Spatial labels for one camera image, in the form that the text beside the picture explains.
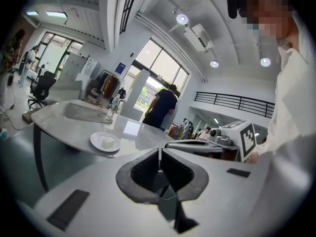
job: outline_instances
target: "black rubber pad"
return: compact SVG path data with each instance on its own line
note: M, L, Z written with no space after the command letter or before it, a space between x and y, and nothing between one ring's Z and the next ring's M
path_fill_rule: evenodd
M229 170L227 170L227 172L230 173L230 174L237 175L237 176L242 176L242 177L245 177L245 178L247 178L250 175L250 172L248 172L248 171L235 169L235 168L230 168Z
M89 192L75 190L66 200L48 217L47 221L65 231L80 207L83 205Z

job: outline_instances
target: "office chair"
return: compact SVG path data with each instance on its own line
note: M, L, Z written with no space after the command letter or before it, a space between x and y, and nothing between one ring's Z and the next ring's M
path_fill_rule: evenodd
M43 107L42 101L46 97L48 97L48 93L49 93L48 91L55 82L56 82L55 78L47 77L47 76L40 76L37 85L33 85L33 81L32 81L31 93L35 96L35 99L31 98L28 100L28 103L33 102L29 106L29 108L31 108L33 104L39 104L41 107Z
M52 72L50 72L50 71L46 71L45 73L44 73L44 76L45 77L50 77L50 78L55 78L55 74L54 73L52 73Z

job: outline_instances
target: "white device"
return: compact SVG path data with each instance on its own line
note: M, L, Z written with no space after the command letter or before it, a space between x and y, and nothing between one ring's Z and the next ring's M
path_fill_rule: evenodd
M198 24L191 28L186 26L184 30L184 36L189 40L189 42L198 52L207 51L210 48L214 47L208 33L201 24Z
M247 160L257 145L253 124L249 120L240 120L222 126L220 130L222 136L228 136L234 145L239 146L241 162Z

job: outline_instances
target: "white table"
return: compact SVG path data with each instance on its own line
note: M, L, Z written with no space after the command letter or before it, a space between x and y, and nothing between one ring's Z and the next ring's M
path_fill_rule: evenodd
M114 115L112 124L68 118L64 115L64 111L69 102L105 113L108 112L105 108L81 100L71 100L47 106L31 115L31 119L34 121L35 161L41 183L46 191L49 189L41 160L40 136L42 131L70 147L108 158L116 158L149 148L164 147L166 143L173 140L158 128L118 114ZM121 147L118 151L106 153L91 144L90 136L101 131L111 133L120 139Z

